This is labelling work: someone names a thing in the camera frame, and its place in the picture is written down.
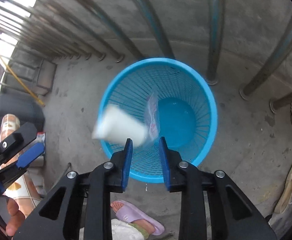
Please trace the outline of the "person's left hand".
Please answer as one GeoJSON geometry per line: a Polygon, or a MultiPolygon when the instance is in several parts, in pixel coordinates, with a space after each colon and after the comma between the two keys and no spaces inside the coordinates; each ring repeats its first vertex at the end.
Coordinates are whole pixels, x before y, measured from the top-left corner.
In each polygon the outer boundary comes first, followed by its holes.
{"type": "Polygon", "coordinates": [[[25,221],[25,215],[21,212],[18,204],[12,198],[8,198],[7,200],[7,210],[11,218],[6,224],[5,231],[8,236],[13,237],[18,228],[25,221]]]}

